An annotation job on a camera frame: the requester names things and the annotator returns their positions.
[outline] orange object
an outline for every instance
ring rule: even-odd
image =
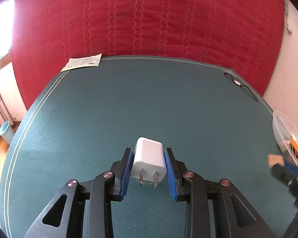
[[[290,137],[290,148],[295,157],[298,159],[298,144],[292,137]]]

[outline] sunlight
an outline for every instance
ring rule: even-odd
[[[8,53],[12,39],[14,0],[0,4],[0,56]]]

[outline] red quilted blanket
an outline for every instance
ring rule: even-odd
[[[69,58],[159,55],[233,68],[260,94],[283,0],[15,0],[12,62],[26,108]]]

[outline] metal prong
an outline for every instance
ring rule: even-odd
[[[153,175],[153,188],[156,189],[158,187],[158,173],[155,172],[154,175]]]
[[[143,180],[144,180],[144,169],[142,168],[141,171],[140,171],[140,176],[139,176],[139,184],[140,184],[140,186],[142,185]]]

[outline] clear plastic lid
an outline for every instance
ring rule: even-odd
[[[298,165],[298,130],[281,111],[273,112],[273,131],[285,159]]]

